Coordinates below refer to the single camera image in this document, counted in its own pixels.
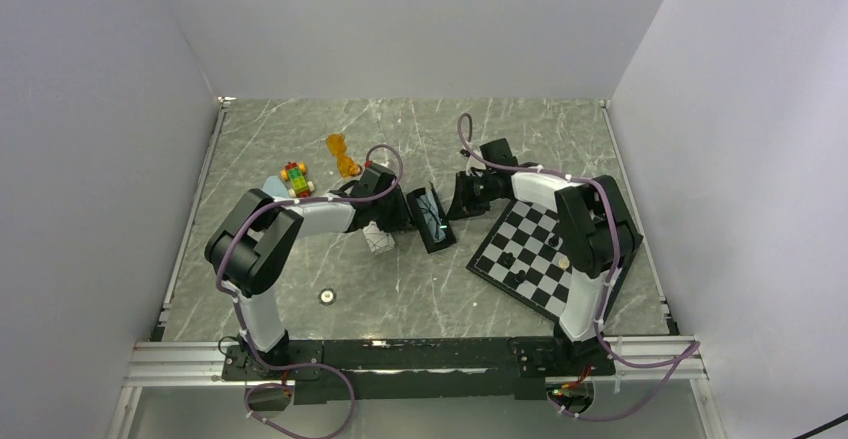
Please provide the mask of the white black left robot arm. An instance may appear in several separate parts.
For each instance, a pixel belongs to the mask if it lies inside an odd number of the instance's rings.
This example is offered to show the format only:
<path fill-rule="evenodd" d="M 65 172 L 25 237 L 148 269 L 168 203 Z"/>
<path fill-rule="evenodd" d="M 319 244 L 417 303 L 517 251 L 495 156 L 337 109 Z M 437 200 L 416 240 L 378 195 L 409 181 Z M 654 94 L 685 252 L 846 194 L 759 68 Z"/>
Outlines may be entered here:
<path fill-rule="evenodd" d="M 325 195 L 276 200 L 260 189 L 246 192 L 209 239 L 205 259 L 216 287 L 230 296 L 248 366 L 264 379 L 289 364 L 289 334 L 273 287 L 299 239 L 348 234 L 375 225 L 394 232 L 406 228 L 401 172 L 370 163 L 363 175 Z"/>

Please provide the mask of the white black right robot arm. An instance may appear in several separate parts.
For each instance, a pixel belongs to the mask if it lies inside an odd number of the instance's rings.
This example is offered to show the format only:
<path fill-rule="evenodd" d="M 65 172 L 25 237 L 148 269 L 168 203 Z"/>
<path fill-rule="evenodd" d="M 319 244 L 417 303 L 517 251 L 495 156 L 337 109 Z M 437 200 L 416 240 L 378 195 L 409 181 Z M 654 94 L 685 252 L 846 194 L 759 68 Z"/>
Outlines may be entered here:
<path fill-rule="evenodd" d="M 521 164 L 504 139 L 474 150 L 462 137 L 461 153 L 484 165 L 456 174 L 447 218 L 483 214 L 490 203 L 510 199 L 542 206 L 556 214 L 556 232 L 574 270 L 564 311 L 558 318 L 563 340 L 551 349 L 554 366 L 576 374 L 591 357 L 585 341 L 603 329 L 610 289 L 624 256 L 638 248 L 641 235 L 610 176 L 572 176 L 540 164 Z"/>

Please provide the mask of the black glasses case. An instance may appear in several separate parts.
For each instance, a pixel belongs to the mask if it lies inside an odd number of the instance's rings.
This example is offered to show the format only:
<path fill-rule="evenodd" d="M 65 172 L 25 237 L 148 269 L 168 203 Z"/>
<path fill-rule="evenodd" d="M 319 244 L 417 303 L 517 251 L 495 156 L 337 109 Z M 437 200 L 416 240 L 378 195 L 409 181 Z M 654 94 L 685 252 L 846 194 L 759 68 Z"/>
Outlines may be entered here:
<path fill-rule="evenodd" d="M 406 195 L 406 203 L 428 254 L 444 250 L 457 242 L 433 187 L 413 190 Z"/>

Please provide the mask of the light blue cleaning cloth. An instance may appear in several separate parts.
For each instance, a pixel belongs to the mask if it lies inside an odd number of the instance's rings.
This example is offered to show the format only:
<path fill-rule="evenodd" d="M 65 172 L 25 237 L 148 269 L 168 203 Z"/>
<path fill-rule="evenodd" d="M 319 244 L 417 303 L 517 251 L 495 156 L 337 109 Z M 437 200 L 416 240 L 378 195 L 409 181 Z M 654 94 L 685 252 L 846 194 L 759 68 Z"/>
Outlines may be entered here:
<path fill-rule="evenodd" d="M 261 190 L 272 196 L 275 200 L 289 198 L 289 191 L 279 175 L 268 176 Z"/>

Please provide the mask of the thin black framed glasses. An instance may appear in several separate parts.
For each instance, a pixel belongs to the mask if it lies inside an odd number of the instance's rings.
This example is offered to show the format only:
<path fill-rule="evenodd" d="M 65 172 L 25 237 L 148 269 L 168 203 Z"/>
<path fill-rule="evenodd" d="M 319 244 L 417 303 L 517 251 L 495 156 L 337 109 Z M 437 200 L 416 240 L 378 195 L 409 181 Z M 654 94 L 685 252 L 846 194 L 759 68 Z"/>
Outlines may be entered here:
<path fill-rule="evenodd" d="M 435 193 L 432 190 L 426 190 L 416 198 L 416 204 L 423 215 L 432 241 L 434 243 L 444 241 L 447 238 L 448 225 L 439 213 Z"/>

